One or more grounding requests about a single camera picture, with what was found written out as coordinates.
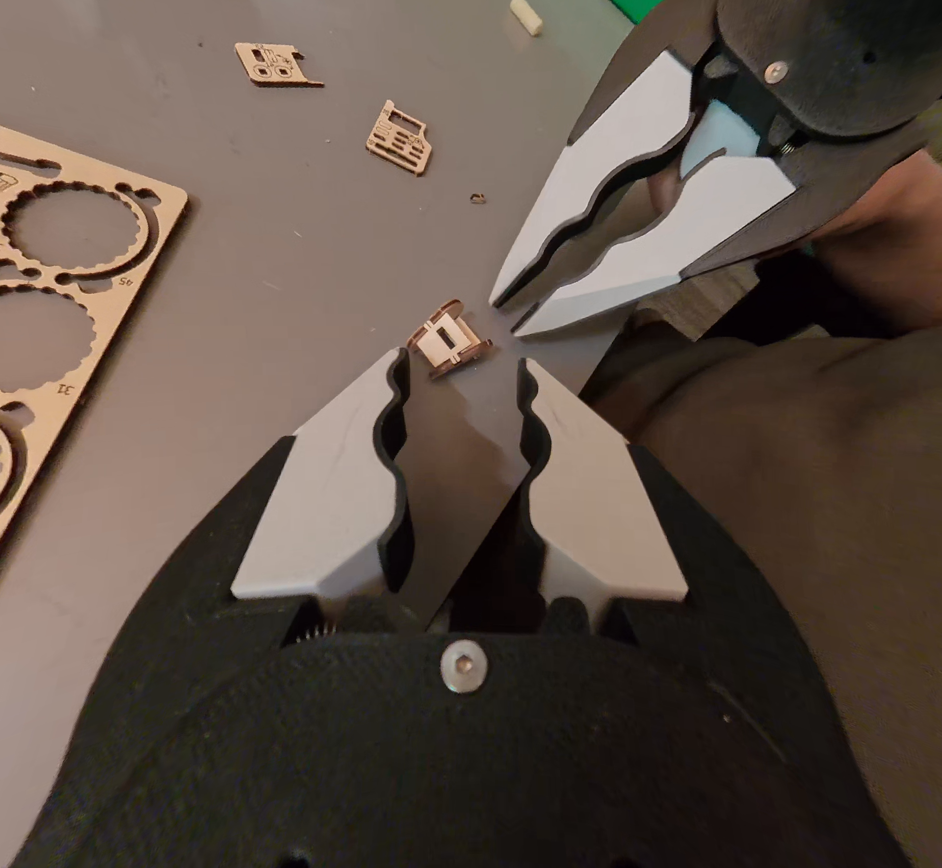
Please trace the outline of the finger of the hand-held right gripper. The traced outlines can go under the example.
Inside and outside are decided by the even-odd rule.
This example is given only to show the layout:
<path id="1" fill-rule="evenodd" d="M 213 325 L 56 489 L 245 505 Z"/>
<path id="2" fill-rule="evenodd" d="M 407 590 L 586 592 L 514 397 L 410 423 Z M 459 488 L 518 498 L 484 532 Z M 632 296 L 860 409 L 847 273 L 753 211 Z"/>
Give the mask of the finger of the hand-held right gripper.
<path id="1" fill-rule="evenodd" d="M 677 154 L 694 119 L 691 87 L 691 69 L 664 50 L 566 145 L 501 266 L 492 306 L 504 306 L 542 274 L 617 189 Z"/>
<path id="2" fill-rule="evenodd" d="M 688 266 L 794 193 L 758 147 L 759 135 L 741 116 L 710 102 L 683 152 L 674 206 L 560 286 L 513 333 L 553 332 L 676 285 Z"/>

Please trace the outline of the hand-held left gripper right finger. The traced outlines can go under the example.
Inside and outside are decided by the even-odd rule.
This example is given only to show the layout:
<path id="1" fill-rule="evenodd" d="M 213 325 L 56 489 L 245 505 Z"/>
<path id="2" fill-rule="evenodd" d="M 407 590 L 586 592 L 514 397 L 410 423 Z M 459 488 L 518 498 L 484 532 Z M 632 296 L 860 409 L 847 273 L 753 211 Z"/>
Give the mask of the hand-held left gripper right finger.
<path id="1" fill-rule="evenodd" d="M 546 604 L 572 598 L 592 626 L 616 599 L 680 603 L 689 586 L 628 441 L 532 358 L 518 366 L 524 535 Z"/>

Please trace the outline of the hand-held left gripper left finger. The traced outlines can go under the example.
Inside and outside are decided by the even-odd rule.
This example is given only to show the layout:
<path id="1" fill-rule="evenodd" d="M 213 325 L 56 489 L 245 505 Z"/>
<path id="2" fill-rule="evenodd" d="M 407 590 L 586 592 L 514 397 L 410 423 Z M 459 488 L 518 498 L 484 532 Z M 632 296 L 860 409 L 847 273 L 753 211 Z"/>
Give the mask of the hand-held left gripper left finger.
<path id="1" fill-rule="evenodd" d="M 311 596 L 337 615 L 359 595 L 397 593 L 415 532 L 396 457 L 407 439 L 408 351 L 385 353 L 299 427 L 231 593 Z"/>

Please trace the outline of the small assembled wooden puzzle part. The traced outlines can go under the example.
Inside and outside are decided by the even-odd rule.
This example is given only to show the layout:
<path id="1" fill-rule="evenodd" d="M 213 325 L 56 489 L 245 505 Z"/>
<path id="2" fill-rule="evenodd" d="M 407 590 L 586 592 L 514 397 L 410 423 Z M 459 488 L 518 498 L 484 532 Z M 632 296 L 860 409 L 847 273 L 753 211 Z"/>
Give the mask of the small assembled wooden puzzle part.
<path id="1" fill-rule="evenodd" d="M 407 341 L 407 349 L 430 364 L 430 380 L 441 379 L 494 348 L 492 340 L 481 339 L 462 319 L 464 309 L 460 299 L 450 299 Z"/>

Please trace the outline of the grey desk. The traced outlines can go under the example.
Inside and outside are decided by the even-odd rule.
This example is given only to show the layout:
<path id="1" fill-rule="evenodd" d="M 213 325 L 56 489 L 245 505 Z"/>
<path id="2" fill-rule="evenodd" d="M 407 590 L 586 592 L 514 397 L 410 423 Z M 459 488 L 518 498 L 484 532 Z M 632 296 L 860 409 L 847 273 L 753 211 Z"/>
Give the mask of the grey desk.
<path id="1" fill-rule="evenodd" d="M 2 565 L 2 866 L 105 653 L 189 530 L 505 252 L 628 23 L 607 0 L 2 0 L 2 124 L 190 207 Z M 257 86 L 237 42 L 323 88 Z M 366 150 L 386 100 L 423 176 Z M 469 202 L 480 192 L 487 203 Z"/>

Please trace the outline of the person's dark brown clothing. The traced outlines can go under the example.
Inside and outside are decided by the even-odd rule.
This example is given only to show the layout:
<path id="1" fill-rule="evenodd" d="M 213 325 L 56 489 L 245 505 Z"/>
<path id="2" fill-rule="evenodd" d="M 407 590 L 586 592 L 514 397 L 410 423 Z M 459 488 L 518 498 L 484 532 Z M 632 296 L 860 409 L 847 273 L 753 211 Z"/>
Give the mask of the person's dark brown clothing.
<path id="1" fill-rule="evenodd" d="M 583 398 L 762 571 L 897 839 L 940 866 L 940 329 L 691 342 L 644 310 Z"/>

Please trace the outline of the flat wooden piece with slots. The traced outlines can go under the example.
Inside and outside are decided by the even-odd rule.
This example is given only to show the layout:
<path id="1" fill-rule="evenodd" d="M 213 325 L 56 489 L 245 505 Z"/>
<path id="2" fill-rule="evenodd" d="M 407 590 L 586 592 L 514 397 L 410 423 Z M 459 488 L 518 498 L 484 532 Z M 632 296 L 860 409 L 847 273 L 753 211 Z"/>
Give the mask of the flat wooden piece with slots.
<path id="1" fill-rule="evenodd" d="M 421 177 L 432 154 L 426 129 L 424 122 L 402 112 L 392 100 L 386 100 L 367 138 L 366 150 Z"/>

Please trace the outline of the laser-cut wooden puzzle sheet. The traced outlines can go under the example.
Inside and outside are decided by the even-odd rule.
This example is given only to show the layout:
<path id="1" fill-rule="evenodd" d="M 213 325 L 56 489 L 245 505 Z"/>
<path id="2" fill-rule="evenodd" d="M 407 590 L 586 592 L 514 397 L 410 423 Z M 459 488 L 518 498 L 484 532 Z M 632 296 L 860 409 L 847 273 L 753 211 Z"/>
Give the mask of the laser-cut wooden puzzle sheet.
<path id="1" fill-rule="evenodd" d="M 188 203 L 179 187 L 151 179 L 6 127 L 2 149 L 2 298 L 37 295 L 76 307 L 90 342 L 52 380 L 2 389 L 1 528 L 7 536 L 111 343 L 147 285 Z M 83 192 L 118 203 L 134 219 L 127 249 L 93 265 L 65 265 L 29 253 L 14 225 L 31 203 Z"/>

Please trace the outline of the flat wooden piece with notch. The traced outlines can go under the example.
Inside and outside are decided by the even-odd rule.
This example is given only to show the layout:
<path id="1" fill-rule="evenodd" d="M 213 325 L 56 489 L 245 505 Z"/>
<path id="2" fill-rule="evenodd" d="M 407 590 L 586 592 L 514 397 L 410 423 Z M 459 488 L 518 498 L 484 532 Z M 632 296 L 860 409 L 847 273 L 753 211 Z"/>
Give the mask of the flat wooden piece with notch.
<path id="1" fill-rule="evenodd" d="M 253 85 L 309 86 L 323 88 L 321 81 L 305 75 L 305 55 L 290 44 L 237 42 L 234 51 Z"/>

